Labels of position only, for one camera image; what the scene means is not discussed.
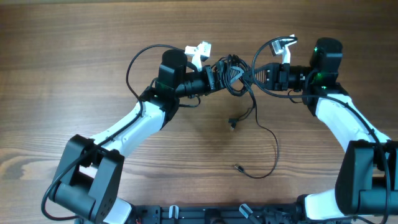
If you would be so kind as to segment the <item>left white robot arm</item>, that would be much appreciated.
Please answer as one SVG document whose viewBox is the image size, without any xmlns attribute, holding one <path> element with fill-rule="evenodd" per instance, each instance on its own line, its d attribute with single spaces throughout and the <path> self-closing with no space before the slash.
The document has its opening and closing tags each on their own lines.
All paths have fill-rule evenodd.
<svg viewBox="0 0 398 224">
<path fill-rule="evenodd" d="M 149 136 L 159 132 L 183 107 L 183 97 L 225 89 L 242 77 L 245 67 L 236 57 L 222 58 L 213 66 L 201 64 L 203 54 L 168 47 L 162 55 L 157 78 L 137 97 L 125 117 L 102 133 L 68 140 L 52 183 L 44 193 L 48 200 L 72 212 L 76 223 L 136 222 L 134 206 L 118 197 L 125 159 Z"/>
</svg>

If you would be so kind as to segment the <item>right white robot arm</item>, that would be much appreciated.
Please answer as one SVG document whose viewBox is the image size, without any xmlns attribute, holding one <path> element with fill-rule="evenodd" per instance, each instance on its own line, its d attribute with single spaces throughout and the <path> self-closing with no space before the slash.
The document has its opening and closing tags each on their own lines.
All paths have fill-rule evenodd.
<svg viewBox="0 0 398 224">
<path fill-rule="evenodd" d="M 244 81 L 263 92 L 280 97 L 281 91 L 299 91 L 311 114 L 323 122 L 345 152 L 331 190 L 303 196 L 308 220 L 381 216 L 387 222 L 397 215 L 397 142 L 378 131 L 355 107 L 348 92 L 338 83 L 343 45 L 322 37 L 316 41 L 310 65 L 292 66 L 289 46 L 294 36 L 266 42 L 282 63 L 252 66 Z"/>
</svg>

